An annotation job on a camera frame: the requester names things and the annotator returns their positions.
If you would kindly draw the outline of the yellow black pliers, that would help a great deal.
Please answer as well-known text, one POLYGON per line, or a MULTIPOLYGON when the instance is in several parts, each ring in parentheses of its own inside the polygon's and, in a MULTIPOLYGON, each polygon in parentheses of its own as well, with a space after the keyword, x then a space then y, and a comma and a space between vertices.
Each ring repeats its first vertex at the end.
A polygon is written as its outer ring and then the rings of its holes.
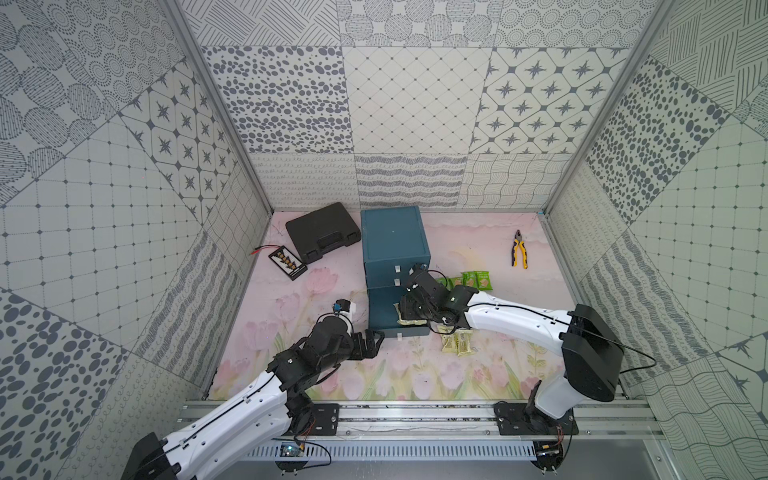
POLYGON ((511 265, 513 267, 520 265, 523 269, 528 268, 527 248, 520 230, 517 230, 514 235, 511 249, 511 265))

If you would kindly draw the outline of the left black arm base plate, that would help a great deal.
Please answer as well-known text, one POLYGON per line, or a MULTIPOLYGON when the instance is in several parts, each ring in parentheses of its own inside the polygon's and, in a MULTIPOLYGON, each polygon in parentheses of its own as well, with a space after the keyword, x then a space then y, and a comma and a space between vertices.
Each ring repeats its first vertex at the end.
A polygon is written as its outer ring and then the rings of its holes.
POLYGON ((339 423, 338 403, 311 404, 292 418, 291 436, 335 436, 339 423))

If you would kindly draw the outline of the teal bottom drawer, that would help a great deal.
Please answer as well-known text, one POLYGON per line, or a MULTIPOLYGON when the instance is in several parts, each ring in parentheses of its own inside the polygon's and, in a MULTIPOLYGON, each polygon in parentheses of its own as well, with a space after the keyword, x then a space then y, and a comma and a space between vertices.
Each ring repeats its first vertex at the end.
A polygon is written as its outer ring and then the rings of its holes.
POLYGON ((396 286, 367 290, 369 327, 372 330, 383 332, 386 338, 427 336, 430 333, 427 326, 403 326, 398 323, 396 307, 405 293, 404 287, 396 286))

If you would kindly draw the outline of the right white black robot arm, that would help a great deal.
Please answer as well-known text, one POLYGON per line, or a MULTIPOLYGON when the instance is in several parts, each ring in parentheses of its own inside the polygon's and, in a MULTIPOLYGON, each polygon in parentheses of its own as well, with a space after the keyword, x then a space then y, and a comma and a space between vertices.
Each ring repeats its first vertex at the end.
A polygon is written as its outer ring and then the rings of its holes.
POLYGON ((376 389, 388 398, 524 399, 543 416, 561 418, 585 400, 613 400, 629 374, 657 365, 582 304, 527 306, 474 287, 447 288, 437 273, 416 270, 398 308, 401 319, 418 320, 430 333, 389 345, 376 389))

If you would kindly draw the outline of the green circuit board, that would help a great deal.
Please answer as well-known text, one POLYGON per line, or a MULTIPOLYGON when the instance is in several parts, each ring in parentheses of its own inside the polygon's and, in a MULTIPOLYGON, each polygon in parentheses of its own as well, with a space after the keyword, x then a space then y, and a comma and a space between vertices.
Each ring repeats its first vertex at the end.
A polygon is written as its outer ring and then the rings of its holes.
POLYGON ((282 442, 279 448, 278 458, 281 461, 289 459, 304 458, 304 447, 295 442, 282 442))

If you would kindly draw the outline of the teal plastic drawer cabinet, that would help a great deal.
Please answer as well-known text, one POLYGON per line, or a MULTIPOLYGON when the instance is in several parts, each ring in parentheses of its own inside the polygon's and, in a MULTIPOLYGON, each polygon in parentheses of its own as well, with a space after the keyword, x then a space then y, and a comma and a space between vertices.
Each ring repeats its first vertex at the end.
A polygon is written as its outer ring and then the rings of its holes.
POLYGON ((402 286, 431 253, 417 206, 361 212, 363 267, 369 289, 402 286))

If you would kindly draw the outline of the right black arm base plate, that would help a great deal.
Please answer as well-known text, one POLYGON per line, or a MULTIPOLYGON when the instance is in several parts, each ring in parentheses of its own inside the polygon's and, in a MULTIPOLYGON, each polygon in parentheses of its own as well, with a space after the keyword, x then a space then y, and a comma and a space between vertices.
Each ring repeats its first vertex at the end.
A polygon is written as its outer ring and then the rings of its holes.
POLYGON ((493 405, 493 413, 502 436, 570 436, 579 433, 573 410, 560 419, 552 419, 533 406, 500 401, 493 405))

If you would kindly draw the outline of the green cookie packet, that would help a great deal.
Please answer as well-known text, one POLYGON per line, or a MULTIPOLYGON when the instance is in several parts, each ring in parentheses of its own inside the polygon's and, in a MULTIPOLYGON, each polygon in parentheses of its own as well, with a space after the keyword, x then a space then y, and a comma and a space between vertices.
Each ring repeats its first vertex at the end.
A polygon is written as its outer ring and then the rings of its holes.
POLYGON ((465 271, 462 273, 462 284, 467 287, 478 287, 478 276, 475 271, 465 271))
POLYGON ((488 271, 475 271, 477 278, 477 288, 480 291, 491 291, 493 289, 492 281, 488 271))
POLYGON ((448 278, 448 288, 452 290, 458 285, 463 285, 463 277, 457 276, 457 277, 449 277, 448 278))

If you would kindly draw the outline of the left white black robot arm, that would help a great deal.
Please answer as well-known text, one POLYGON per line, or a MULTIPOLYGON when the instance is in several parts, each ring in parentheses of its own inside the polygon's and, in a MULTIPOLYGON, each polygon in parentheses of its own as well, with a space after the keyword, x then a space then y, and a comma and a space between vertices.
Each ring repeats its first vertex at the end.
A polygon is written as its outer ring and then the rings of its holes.
POLYGON ((213 479, 261 443, 311 430, 307 390, 345 361, 375 358, 385 334, 355 332, 342 314, 325 315, 310 333, 274 356, 255 380, 192 424, 133 447, 123 479, 213 479))

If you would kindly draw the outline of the black plastic case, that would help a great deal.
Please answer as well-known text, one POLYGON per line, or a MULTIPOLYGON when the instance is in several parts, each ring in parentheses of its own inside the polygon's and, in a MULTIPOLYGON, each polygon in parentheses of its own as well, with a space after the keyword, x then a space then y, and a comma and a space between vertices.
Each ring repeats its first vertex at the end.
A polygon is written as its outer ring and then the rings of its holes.
POLYGON ((296 253, 305 264, 361 240, 361 230, 345 206, 336 202, 286 223, 296 253))

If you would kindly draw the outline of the aluminium mounting rail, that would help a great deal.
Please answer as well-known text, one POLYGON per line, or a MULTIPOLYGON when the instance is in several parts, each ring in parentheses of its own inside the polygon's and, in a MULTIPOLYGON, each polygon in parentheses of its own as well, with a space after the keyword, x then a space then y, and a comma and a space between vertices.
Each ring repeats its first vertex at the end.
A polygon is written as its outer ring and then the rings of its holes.
MULTIPOLYGON (((494 420, 493 400, 476 401, 340 401, 335 436, 302 436, 331 440, 439 440, 509 437, 556 440, 558 436, 502 436, 494 420)), ((611 403, 586 401, 573 416, 577 435, 564 439, 648 440, 662 436, 660 423, 643 400, 621 397, 611 403)))

